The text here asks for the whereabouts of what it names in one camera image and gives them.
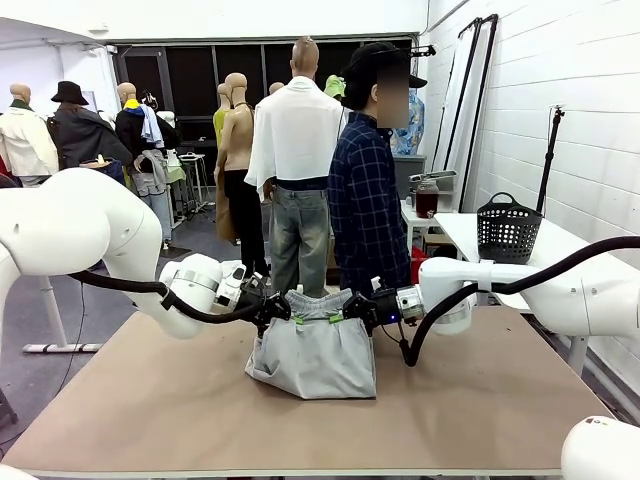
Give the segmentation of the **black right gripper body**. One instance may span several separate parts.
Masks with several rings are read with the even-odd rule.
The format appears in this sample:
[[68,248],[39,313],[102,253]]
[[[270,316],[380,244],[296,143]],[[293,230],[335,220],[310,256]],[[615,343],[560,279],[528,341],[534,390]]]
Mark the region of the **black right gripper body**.
[[386,326],[400,321],[397,291],[394,288],[376,290],[370,300],[374,303],[374,323]]

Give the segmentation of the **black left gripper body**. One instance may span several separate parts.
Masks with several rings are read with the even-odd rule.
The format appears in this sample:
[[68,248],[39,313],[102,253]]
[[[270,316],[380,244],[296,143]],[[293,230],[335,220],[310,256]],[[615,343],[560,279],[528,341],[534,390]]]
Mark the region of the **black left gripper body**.
[[262,282],[245,282],[238,300],[238,312],[243,321],[254,325],[268,325],[271,314],[266,302],[268,288]]

